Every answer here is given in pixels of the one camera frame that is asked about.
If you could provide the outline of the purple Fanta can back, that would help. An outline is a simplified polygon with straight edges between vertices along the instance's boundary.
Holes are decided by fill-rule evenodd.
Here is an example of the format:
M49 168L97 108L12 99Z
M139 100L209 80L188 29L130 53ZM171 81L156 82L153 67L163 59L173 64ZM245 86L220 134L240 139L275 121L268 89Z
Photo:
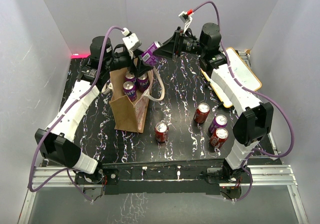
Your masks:
M131 81L124 82L123 91L132 102L137 99L136 86L133 82Z

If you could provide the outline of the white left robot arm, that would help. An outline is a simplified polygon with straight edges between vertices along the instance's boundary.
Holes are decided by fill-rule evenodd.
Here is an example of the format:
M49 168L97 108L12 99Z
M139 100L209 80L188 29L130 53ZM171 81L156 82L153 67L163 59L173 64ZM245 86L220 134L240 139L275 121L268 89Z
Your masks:
M151 70L138 59L142 52L136 34L129 32L122 41L118 45L122 51L117 53L109 38L93 38L90 55L83 60L64 106L45 129L38 129L35 133L37 152L48 160L86 173L86 178L92 183L99 183L103 178L99 162L84 154L74 143L83 116L99 94L115 90L115 84L110 83L109 79L116 71L127 69L135 76L141 76Z

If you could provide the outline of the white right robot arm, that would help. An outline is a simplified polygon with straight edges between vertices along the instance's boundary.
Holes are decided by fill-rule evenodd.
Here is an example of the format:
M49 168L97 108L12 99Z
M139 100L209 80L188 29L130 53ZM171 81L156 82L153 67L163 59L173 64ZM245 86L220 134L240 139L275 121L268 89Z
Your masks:
M182 52L198 55L201 69L211 74L211 79L231 101L238 120L232 129L235 140L224 160L222 174L226 181L235 182L241 176L240 168L246 157L270 132L274 108L244 90L231 75L227 52L220 50L221 40L220 27L214 23L204 24L199 38L178 28L153 54L166 59L179 57Z

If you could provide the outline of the red cola can front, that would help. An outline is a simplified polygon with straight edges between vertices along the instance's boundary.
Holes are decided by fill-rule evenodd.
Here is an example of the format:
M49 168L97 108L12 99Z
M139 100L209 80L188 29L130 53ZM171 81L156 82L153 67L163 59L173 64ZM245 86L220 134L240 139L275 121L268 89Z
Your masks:
M156 141L163 143L167 141L169 127L164 122L158 122L154 128Z

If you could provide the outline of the brown canvas tote bag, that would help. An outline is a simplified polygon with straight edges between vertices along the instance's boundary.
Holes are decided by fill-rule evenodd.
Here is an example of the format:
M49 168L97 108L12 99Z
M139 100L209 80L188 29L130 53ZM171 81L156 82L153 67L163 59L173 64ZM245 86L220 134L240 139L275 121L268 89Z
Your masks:
M122 68L110 72L110 83L103 87L102 92L104 94L108 91L112 92L109 105L115 120L114 128L121 131L143 133L149 101L162 101L165 96L165 87L157 69L153 68L147 72L150 86L144 92L137 91L137 99L132 102L123 89L126 71L127 68ZM154 78L158 79L161 90L160 97L157 99L152 96Z

